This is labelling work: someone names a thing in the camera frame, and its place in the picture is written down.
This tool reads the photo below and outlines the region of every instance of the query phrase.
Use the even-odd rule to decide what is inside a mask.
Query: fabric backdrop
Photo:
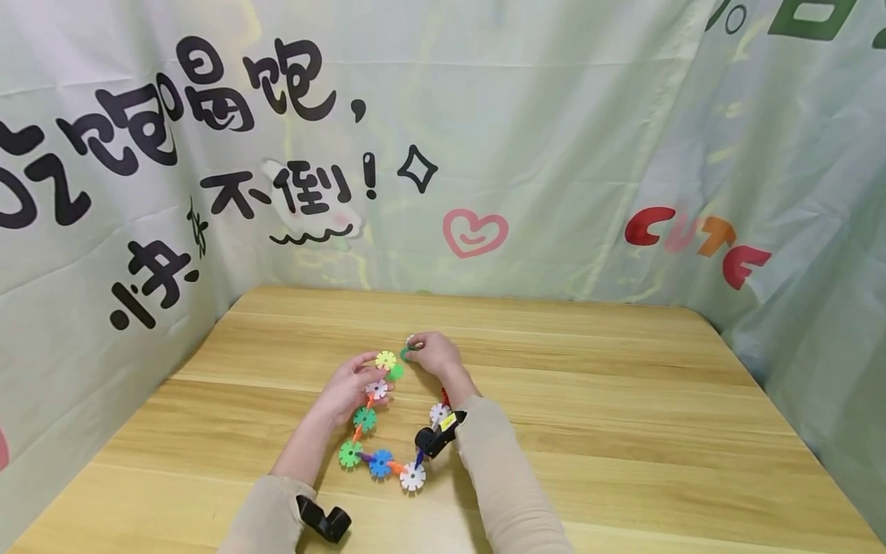
[[[885,4],[3,0],[0,550],[268,283],[697,310],[885,536]]]

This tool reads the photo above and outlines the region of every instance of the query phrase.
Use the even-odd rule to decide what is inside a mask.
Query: wood grain tabletop
[[[331,372],[425,330],[507,412],[578,552],[886,552],[691,311],[277,287],[241,298],[11,552],[214,552]],[[410,365],[393,396],[364,442],[408,458],[439,383]],[[409,497],[339,468],[346,433],[318,503],[351,531],[306,530],[298,551],[489,551],[454,449]]]

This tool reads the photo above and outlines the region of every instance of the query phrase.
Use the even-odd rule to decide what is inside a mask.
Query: plastic flower connector
[[[366,394],[371,394],[373,400],[381,400],[385,398],[387,394],[387,383],[384,379],[380,381],[376,381],[375,383],[369,383],[366,385]]]
[[[390,370],[397,363],[397,356],[390,350],[379,352],[376,356],[376,367],[380,370]]]
[[[403,487],[403,490],[414,493],[424,487],[426,477],[427,474],[421,465],[416,467],[414,462],[407,464],[403,467],[403,473],[400,474],[400,486]]]
[[[428,414],[428,416],[431,418],[431,425],[438,425],[451,413],[452,410],[450,410],[446,404],[442,402],[439,404],[434,404],[431,407],[431,412]]]
[[[376,426],[376,411],[363,406],[354,412],[354,427],[363,426],[363,432],[371,431]]]
[[[360,453],[362,451],[363,445],[359,442],[348,441],[338,449],[338,463],[342,467],[354,467],[360,462]]]
[[[387,464],[391,460],[393,460],[393,454],[390,451],[379,450],[369,463],[369,473],[376,479],[384,479],[391,474],[391,468]]]
[[[396,381],[397,379],[403,377],[403,366],[395,363],[391,368],[391,371],[388,373],[387,378],[391,381]]]

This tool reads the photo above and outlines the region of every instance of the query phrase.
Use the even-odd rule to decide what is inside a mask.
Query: black wrist mount
[[[429,458],[437,457],[437,454],[443,451],[447,444],[455,440],[455,428],[468,416],[468,412],[456,411],[455,421],[446,429],[436,430],[430,427],[424,427],[416,434],[416,446],[425,456]]]
[[[338,543],[351,526],[351,517],[338,506],[327,516],[323,513],[323,508],[307,496],[298,495],[295,497],[295,502],[299,505],[301,520],[327,542]]]

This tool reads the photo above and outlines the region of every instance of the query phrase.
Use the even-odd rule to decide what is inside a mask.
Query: beige sleeve
[[[298,495],[316,498],[308,485],[265,475],[253,486],[218,554],[292,554],[303,527]]]
[[[455,435],[462,463],[477,491],[486,539],[496,554],[574,552],[514,427],[498,404],[471,396]]]

